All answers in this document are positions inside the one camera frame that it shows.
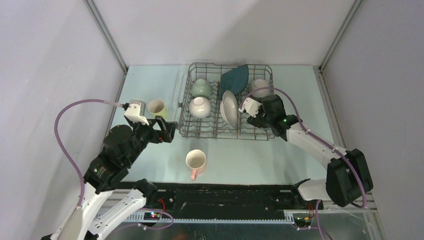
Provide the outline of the yellow green mug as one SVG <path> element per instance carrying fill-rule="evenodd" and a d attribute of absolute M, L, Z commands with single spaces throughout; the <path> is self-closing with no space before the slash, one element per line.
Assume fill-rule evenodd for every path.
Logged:
<path fill-rule="evenodd" d="M 148 111 L 152 114 L 152 116 L 161 116 L 164 119 L 168 118 L 168 110 L 166 108 L 165 103 L 160 99 L 152 100 L 147 105 Z"/>

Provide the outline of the pink white bowl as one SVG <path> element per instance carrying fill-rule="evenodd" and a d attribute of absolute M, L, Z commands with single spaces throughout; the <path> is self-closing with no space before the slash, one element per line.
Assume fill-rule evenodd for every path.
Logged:
<path fill-rule="evenodd" d="M 265 79 L 255 79 L 250 84 L 250 95 L 255 98 L 263 98 L 269 95 L 270 90 L 269 89 L 261 89 L 264 87 L 268 87 L 268 82 Z"/>

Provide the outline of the white ceramic bowl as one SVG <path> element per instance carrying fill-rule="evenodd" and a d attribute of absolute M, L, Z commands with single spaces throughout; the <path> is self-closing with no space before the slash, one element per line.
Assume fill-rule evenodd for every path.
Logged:
<path fill-rule="evenodd" d="M 195 97 L 189 103 L 189 113 L 197 119 L 203 119 L 210 116 L 212 106 L 210 101 L 202 96 Z"/>

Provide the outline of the pink mug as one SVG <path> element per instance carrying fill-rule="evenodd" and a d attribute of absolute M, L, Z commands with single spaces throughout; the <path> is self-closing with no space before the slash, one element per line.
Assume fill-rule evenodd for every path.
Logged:
<path fill-rule="evenodd" d="M 207 167 L 206 154 L 199 150 L 194 149 L 187 153 L 185 158 L 186 165 L 190 168 L 190 179 L 195 181 L 198 175 L 204 173 Z"/>

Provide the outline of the white scalloped plate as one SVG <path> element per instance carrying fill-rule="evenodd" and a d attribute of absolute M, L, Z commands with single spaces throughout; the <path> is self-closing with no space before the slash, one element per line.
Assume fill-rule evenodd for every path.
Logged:
<path fill-rule="evenodd" d="M 223 93 L 220 103 L 220 113 L 224 121 L 232 128 L 236 129 L 238 124 L 238 102 L 235 95 L 227 90 Z"/>

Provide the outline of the teal square plate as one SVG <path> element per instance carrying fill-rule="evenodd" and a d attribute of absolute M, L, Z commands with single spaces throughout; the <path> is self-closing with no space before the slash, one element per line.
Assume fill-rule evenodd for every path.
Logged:
<path fill-rule="evenodd" d="M 219 97 L 224 92 L 230 91 L 234 95 L 241 93 L 247 86 L 249 80 L 249 67 L 247 64 L 238 66 L 221 75 L 219 86 Z"/>

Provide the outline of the pale green ceramic bowl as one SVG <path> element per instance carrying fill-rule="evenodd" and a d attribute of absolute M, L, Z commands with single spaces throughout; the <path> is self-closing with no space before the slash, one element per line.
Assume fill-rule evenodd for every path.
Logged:
<path fill-rule="evenodd" d="M 204 97 L 208 98 L 213 93 L 212 85 L 205 79 L 197 79 L 191 89 L 190 93 L 193 97 Z"/>

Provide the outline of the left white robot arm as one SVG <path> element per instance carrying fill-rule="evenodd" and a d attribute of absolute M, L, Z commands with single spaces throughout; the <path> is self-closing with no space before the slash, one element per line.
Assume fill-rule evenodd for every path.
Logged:
<path fill-rule="evenodd" d="M 104 240 L 132 213 L 158 202 L 158 188 L 141 179 L 115 206 L 97 216 L 104 202 L 118 188 L 148 144 L 171 143 L 178 123 L 161 116 L 147 124 L 129 122 L 113 127 L 103 140 L 103 149 L 83 176 L 84 196 L 59 229 L 44 240 Z"/>

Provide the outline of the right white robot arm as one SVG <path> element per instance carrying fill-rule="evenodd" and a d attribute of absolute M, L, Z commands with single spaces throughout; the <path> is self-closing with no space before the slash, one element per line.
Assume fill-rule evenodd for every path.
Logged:
<path fill-rule="evenodd" d="M 332 201 L 339 207 L 354 204 L 374 188 L 366 157 L 355 148 L 347 150 L 330 143 L 306 127 L 297 113 L 287 114 L 283 100 L 276 94 L 247 97 L 239 111 L 248 114 L 247 123 L 271 129 L 275 137 L 293 144 L 312 156 L 326 171 L 324 179 L 305 179 L 292 186 L 291 204 L 304 209 L 311 201 Z"/>

